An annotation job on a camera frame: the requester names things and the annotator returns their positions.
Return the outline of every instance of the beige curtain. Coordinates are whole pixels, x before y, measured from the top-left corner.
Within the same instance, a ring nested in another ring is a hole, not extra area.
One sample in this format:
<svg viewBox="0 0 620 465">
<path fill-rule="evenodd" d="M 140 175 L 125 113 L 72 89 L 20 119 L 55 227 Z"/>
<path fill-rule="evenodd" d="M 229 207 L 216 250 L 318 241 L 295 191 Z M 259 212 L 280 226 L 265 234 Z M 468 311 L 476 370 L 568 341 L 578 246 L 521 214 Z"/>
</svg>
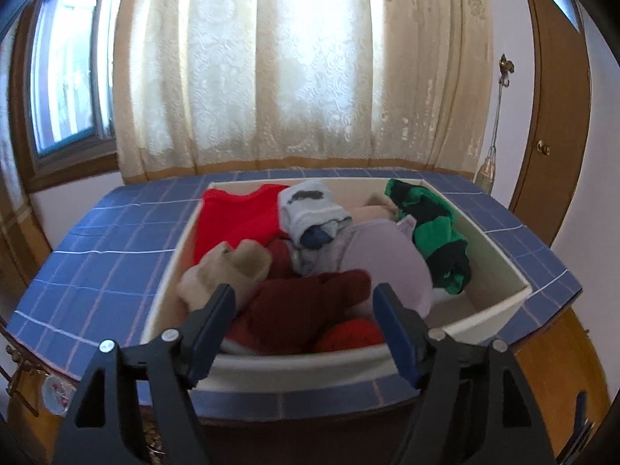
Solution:
<svg viewBox="0 0 620 465">
<path fill-rule="evenodd" d="M 0 44 L 0 288 L 21 297 L 50 254 L 17 172 L 9 126 L 9 73 L 17 22 Z"/>
<path fill-rule="evenodd" d="M 473 174 L 492 63 L 489 0 L 122 0 L 121 172 Z"/>
</svg>

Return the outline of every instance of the maroon fabric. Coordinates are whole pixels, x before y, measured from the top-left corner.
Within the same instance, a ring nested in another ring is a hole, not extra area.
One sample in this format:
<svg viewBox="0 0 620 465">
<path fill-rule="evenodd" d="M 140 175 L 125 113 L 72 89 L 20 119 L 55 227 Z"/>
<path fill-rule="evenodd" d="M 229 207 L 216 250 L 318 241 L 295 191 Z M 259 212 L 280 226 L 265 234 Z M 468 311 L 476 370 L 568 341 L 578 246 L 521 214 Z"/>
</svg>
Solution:
<svg viewBox="0 0 620 465">
<path fill-rule="evenodd" d="M 278 193 L 285 188 L 267 183 L 246 196 L 207 189 L 196 225 L 194 265 L 222 241 L 237 248 L 244 239 L 265 246 L 278 235 L 286 237 L 278 219 Z"/>
<path fill-rule="evenodd" d="M 334 325 L 312 346 L 313 353 L 330 351 L 355 350 L 367 346 L 376 346 L 385 342 L 381 329 L 377 324 L 355 318 L 348 322 Z"/>
<path fill-rule="evenodd" d="M 291 279 L 300 277 L 291 266 L 291 252 L 282 238 L 274 239 L 265 248 L 272 256 L 272 264 L 269 268 L 267 279 Z"/>
<path fill-rule="evenodd" d="M 361 270 L 267 280 L 255 287 L 226 338 L 263 355 L 309 351 L 321 331 L 369 297 L 370 277 Z"/>
</svg>

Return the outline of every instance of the silver screw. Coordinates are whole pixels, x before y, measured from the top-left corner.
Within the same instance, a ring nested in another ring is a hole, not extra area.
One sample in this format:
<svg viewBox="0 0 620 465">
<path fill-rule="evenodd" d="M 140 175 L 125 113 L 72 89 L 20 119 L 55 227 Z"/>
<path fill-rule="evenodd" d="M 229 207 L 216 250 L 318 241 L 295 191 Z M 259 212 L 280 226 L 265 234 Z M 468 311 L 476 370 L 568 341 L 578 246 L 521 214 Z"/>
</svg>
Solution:
<svg viewBox="0 0 620 465">
<path fill-rule="evenodd" d="M 493 341 L 493 349 L 500 353 L 506 353 L 508 351 L 508 345 L 501 339 L 495 339 L 495 341 Z"/>
<path fill-rule="evenodd" d="M 101 351 L 101 353 L 109 353 L 114 349 L 114 346 L 115 344 L 112 339 L 106 339 L 99 345 L 99 351 Z"/>
<path fill-rule="evenodd" d="M 179 331 L 177 329 L 168 329 L 167 331 L 163 331 L 161 338 L 165 342 L 171 343 L 179 338 Z"/>
<path fill-rule="evenodd" d="M 430 329 L 429 337 L 434 341 L 441 341 L 446 338 L 446 333 L 442 329 Z"/>
</svg>

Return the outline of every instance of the door knob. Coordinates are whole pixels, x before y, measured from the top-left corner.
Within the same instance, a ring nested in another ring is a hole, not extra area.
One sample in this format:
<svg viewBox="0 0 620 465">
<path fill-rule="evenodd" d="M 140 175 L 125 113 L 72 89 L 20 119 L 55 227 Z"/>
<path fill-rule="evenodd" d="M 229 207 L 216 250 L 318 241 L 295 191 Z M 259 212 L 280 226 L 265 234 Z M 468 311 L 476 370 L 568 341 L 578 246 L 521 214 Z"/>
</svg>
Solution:
<svg viewBox="0 0 620 465">
<path fill-rule="evenodd" d="M 551 147 L 547 145 L 543 140 L 538 140 L 536 144 L 536 150 L 538 150 L 542 155 L 549 155 L 551 153 Z"/>
</svg>

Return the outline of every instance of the white box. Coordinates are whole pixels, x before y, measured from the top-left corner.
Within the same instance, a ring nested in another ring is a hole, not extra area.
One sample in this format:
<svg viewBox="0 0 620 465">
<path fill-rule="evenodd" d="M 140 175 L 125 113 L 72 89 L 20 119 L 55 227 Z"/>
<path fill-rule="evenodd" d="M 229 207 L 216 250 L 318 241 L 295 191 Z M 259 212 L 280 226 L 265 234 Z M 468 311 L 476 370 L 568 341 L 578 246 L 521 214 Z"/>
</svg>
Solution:
<svg viewBox="0 0 620 465">
<path fill-rule="evenodd" d="M 245 195 L 265 183 L 294 185 L 304 179 L 254 180 L 212 183 L 211 188 Z M 373 192 L 383 193 L 385 178 L 323 178 L 334 200 L 345 209 L 362 206 Z M 437 290 L 426 319 L 430 327 L 441 327 L 456 340 L 476 344 L 495 335 L 517 312 L 531 286 L 500 248 L 465 216 L 448 197 L 423 180 L 402 180 L 423 185 L 449 202 L 455 212 L 455 228 L 469 243 L 467 255 L 472 279 L 465 291 L 451 296 Z M 165 329 L 178 327 L 185 319 L 184 305 L 176 296 L 176 285 L 193 264 L 195 226 L 200 203 L 179 239 L 146 321 L 141 342 L 145 343 Z M 317 355 L 235 356 L 218 355 L 209 377 L 197 389 L 279 393 L 339 386 L 394 374 L 396 366 L 387 346 Z"/>
</svg>

